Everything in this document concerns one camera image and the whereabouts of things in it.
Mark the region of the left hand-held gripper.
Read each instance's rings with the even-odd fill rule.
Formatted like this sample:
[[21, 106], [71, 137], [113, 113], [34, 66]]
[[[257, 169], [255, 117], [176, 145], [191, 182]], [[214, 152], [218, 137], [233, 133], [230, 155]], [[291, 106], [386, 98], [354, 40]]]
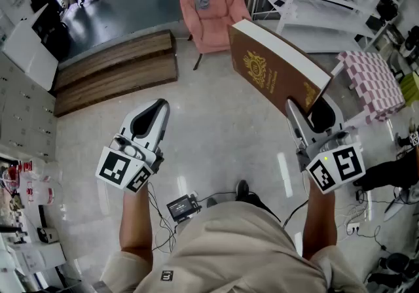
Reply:
[[162, 98], [129, 112], [109, 146], [102, 150], [96, 177], [124, 192], [137, 193], [164, 161], [157, 148], [166, 133], [170, 105]]

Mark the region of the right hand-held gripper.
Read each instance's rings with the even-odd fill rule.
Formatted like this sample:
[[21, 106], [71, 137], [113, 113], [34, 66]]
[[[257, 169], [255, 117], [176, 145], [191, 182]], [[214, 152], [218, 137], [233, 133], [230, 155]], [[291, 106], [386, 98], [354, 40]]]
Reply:
[[[353, 140], [348, 131], [341, 131], [343, 114], [330, 96], [323, 94], [312, 106], [312, 128], [294, 101], [288, 99], [285, 109], [295, 135], [306, 146], [297, 149], [300, 170], [309, 174], [322, 194], [365, 175], [361, 143]], [[316, 142], [314, 132], [335, 134]]]

